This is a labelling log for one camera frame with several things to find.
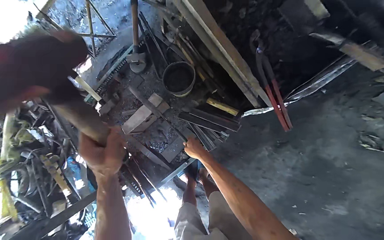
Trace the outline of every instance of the leg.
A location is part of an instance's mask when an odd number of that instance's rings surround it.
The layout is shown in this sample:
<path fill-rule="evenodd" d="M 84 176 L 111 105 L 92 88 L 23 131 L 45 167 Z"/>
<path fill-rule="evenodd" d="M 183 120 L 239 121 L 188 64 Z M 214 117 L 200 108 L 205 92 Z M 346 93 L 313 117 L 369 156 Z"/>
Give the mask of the leg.
<path fill-rule="evenodd" d="M 195 186 L 196 182 L 188 173 L 188 183 L 183 193 L 183 204 L 179 209 L 174 231 L 177 239 L 192 239 L 194 236 L 207 235 L 207 230 L 202 223 L 201 216 L 196 208 Z"/>
<path fill-rule="evenodd" d="M 188 202 L 196 207 L 196 198 L 195 198 L 195 187 L 196 182 L 195 179 L 186 173 L 186 177 L 188 178 L 188 184 L 186 185 L 186 190 L 183 193 L 182 201 L 183 203 Z"/>
<path fill-rule="evenodd" d="M 204 186 L 205 194 L 210 205 L 208 230 L 220 230 L 228 239 L 251 240 L 250 234 L 238 221 L 219 188 L 208 179 L 205 167 L 199 170 L 199 181 Z"/>
<path fill-rule="evenodd" d="M 209 173 L 205 167 L 202 167 L 199 169 L 198 179 L 199 179 L 200 183 L 204 186 L 205 195 L 207 196 L 207 200 L 210 199 L 210 194 L 212 192 L 215 192 L 215 191 L 220 192 L 220 190 L 216 186 L 216 184 L 214 184 L 213 182 L 211 182 L 208 179 L 208 175 L 209 175 Z"/>

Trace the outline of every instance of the hammer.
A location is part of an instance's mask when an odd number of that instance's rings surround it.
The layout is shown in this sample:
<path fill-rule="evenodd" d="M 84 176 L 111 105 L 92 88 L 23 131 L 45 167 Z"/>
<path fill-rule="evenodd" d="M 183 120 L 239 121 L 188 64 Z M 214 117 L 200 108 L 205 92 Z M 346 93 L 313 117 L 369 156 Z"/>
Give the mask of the hammer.
<path fill-rule="evenodd" d="M 141 73 L 146 68 L 146 54 L 139 53 L 139 19 L 137 17 L 137 0 L 131 0 L 131 16 L 133 22 L 133 53 L 127 55 L 127 62 L 136 74 Z"/>

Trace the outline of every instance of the hammer handle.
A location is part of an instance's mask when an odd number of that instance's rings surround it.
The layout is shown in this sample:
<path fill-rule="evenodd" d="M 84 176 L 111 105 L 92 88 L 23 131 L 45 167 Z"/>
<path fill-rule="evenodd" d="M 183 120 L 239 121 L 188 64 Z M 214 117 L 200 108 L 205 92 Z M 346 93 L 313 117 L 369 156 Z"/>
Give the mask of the hammer handle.
<path fill-rule="evenodd" d="M 137 17 L 137 0 L 131 0 L 131 16 L 133 18 L 133 45 L 139 46 L 139 19 Z"/>
<path fill-rule="evenodd" d="M 100 119 L 99 113 L 83 100 L 72 100 L 53 105 L 59 114 L 72 123 L 79 131 L 102 146 L 106 146 L 109 128 Z"/>

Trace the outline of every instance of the workshop floor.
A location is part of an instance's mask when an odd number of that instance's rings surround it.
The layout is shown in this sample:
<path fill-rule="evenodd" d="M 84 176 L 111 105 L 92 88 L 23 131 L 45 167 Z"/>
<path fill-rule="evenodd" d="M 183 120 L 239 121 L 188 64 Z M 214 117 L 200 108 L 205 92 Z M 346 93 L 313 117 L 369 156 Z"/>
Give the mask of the workshop floor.
<path fill-rule="evenodd" d="M 302 239 L 384 239 L 384 152 L 358 142 L 370 132 L 384 148 L 384 107 L 371 100 L 384 76 L 355 65 L 324 89 L 288 107 L 292 131 L 273 112 L 248 116 L 212 153 Z"/>

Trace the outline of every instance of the white shorts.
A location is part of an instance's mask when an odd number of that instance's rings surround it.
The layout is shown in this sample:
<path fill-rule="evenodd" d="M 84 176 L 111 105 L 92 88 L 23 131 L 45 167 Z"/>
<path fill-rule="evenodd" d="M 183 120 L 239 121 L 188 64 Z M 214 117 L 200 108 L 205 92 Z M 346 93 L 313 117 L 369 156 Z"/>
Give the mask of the white shorts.
<path fill-rule="evenodd" d="M 223 195 L 212 192 L 208 199 L 209 225 L 207 230 L 202 223 L 198 209 L 185 202 L 179 210 L 174 231 L 177 240 L 248 240 L 252 239 L 250 234 L 233 214 Z"/>

